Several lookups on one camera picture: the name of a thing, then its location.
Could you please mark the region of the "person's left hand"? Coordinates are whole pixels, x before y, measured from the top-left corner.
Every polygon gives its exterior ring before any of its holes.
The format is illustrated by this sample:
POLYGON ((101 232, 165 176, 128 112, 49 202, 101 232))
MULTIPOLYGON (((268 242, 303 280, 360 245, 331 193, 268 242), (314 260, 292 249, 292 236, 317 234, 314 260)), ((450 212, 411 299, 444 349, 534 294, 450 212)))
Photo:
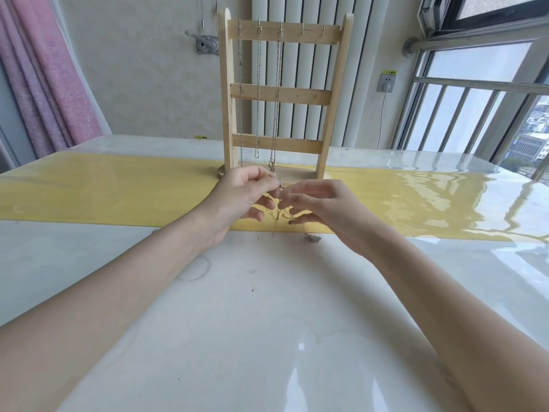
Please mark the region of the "person's left hand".
POLYGON ((278 189, 254 189, 245 185, 241 167, 225 172, 210 194, 197 206, 207 247, 217 245, 240 219, 264 221, 264 211, 275 208, 278 189))

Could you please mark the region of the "person's right hand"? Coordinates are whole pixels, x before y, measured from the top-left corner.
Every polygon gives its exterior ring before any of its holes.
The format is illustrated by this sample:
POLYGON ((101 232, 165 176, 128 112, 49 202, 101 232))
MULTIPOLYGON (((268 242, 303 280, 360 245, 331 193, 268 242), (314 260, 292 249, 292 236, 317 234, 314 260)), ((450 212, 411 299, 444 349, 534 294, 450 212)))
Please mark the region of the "person's right hand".
POLYGON ((306 179, 279 194, 278 207, 290 214, 315 213, 347 247, 369 261, 386 224, 338 179, 306 179))

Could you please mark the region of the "person's right forearm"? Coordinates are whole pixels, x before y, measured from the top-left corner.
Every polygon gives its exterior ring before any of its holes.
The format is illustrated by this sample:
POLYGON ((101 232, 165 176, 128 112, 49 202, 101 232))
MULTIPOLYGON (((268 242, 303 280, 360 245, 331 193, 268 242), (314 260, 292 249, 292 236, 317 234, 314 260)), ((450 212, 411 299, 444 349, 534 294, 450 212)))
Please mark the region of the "person's right forearm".
POLYGON ((384 277, 476 412, 549 412, 549 352, 400 235, 364 236, 384 277))

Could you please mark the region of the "person's left forearm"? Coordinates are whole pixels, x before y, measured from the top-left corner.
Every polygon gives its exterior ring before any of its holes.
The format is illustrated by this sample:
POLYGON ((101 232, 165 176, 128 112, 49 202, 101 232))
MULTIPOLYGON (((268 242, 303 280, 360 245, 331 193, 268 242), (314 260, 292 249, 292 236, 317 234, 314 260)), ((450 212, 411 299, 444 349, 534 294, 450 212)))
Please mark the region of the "person's left forearm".
POLYGON ((194 209, 0 327, 0 412, 55 412, 211 241, 194 209))

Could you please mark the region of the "wooden jewelry display stand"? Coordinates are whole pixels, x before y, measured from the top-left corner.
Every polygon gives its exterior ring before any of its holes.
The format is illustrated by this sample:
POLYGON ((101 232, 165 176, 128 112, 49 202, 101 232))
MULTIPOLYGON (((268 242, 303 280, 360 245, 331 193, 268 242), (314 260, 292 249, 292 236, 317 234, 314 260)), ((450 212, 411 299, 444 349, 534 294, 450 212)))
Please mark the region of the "wooden jewelry display stand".
POLYGON ((327 158, 332 140, 335 118, 343 86, 343 77, 347 54, 353 31, 354 16, 347 13, 340 26, 304 24, 290 22, 232 20, 229 9, 218 12, 217 29, 221 73, 221 103, 223 123, 224 163, 217 170, 221 179, 225 172, 244 165, 243 150, 253 149, 258 158, 260 150, 269 150, 267 168, 283 183, 291 185, 305 179, 328 179, 326 174, 327 158), (274 86, 243 84, 234 81, 233 41, 275 42, 277 45, 276 72, 274 86), (282 87, 282 51, 283 43, 335 45, 338 52, 335 59, 331 89, 310 89, 282 87), (237 102, 254 100, 274 104, 273 133, 271 136, 259 136, 237 132, 237 102), (278 136, 278 114, 280 104, 325 106, 326 118, 320 140, 280 138, 278 136), (294 152, 317 156, 316 168, 279 166, 277 152, 294 152))

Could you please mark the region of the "yellow table runner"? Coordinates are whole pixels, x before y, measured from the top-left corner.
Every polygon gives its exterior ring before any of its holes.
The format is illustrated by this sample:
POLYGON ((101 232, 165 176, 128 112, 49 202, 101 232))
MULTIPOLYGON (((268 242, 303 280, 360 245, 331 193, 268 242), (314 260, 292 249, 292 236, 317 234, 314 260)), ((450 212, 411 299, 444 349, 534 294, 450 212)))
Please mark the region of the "yellow table runner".
MULTIPOLYGON (((200 203, 220 161, 58 152, 0 175, 0 220, 163 227, 200 203)), ((332 166, 408 237, 549 244, 549 187, 508 171, 332 166)))

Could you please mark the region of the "white column radiator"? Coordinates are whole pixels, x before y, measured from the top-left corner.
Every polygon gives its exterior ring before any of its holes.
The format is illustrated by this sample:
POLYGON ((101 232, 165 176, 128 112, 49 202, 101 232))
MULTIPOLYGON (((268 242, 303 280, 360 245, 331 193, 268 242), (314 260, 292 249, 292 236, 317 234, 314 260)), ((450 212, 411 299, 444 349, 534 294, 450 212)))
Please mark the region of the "white column radiator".
MULTIPOLYGON (((347 13, 354 14, 347 61, 334 124, 331 146, 354 147, 372 76, 375 52, 389 0, 251 0, 251 17, 261 21, 319 23, 340 26, 347 13)), ((253 41, 251 82, 276 82, 276 42, 253 41)), ((329 89, 338 47, 284 43, 281 85, 284 87, 329 89)), ((251 102, 251 133, 270 135, 274 106, 251 102)), ((318 140, 327 108, 318 105, 281 105, 279 137, 318 140)))

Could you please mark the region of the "metal window guard railing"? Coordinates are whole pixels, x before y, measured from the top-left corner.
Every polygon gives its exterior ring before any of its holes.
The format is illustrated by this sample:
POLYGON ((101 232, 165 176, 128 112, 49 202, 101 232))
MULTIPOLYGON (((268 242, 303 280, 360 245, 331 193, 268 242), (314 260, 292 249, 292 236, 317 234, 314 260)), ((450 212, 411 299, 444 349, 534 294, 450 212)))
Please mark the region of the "metal window guard railing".
POLYGON ((420 52, 389 147, 499 166, 539 96, 549 96, 549 37, 420 52))

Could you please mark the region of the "buildings outside window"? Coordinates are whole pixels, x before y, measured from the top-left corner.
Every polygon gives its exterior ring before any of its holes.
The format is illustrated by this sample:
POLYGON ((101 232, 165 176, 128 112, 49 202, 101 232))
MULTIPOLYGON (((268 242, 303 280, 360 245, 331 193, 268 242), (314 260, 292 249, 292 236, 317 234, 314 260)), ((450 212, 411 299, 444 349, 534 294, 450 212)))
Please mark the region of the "buildings outside window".
POLYGON ((549 96, 539 96, 520 124, 499 166, 531 179, 549 156, 549 96))

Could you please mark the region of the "pink curtain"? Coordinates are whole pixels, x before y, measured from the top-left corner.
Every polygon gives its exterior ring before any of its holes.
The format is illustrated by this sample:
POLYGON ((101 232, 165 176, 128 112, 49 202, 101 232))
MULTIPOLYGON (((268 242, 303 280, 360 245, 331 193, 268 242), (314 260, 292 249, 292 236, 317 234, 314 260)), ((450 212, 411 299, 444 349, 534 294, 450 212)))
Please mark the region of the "pink curtain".
POLYGON ((0 60, 37 158, 108 133, 51 0, 0 0, 0 60))

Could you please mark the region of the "grey wall hand crank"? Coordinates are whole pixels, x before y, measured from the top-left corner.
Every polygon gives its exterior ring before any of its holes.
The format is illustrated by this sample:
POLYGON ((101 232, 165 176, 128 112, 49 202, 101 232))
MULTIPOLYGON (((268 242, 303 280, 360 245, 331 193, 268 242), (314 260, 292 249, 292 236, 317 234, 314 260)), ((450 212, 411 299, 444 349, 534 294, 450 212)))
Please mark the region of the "grey wall hand crank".
POLYGON ((214 35, 197 35, 189 30, 185 30, 185 35, 192 37, 196 41, 196 53, 198 55, 216 55, 219 56, 218 37, 214 35))

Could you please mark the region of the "white wall socket with plug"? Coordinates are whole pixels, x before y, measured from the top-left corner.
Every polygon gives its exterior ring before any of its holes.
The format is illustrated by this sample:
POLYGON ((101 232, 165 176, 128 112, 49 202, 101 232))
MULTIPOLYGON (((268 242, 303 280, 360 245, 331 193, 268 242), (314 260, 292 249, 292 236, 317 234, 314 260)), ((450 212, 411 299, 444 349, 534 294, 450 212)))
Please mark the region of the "white wall socket with plug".
POLYGON ((376 91, 382 93, 393 92, 396 76, 396 70, 383 70, 381 72, 376 91))

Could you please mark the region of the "dark window frame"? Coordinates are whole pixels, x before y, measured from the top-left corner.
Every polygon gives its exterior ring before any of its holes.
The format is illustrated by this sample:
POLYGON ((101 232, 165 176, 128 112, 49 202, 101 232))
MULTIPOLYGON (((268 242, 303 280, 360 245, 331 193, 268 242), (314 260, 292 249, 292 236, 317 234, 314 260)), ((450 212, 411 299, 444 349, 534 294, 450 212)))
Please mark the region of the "dark window frame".
POLYGON ((421 0, 425 38, 549 17, 549 0, 421 0))

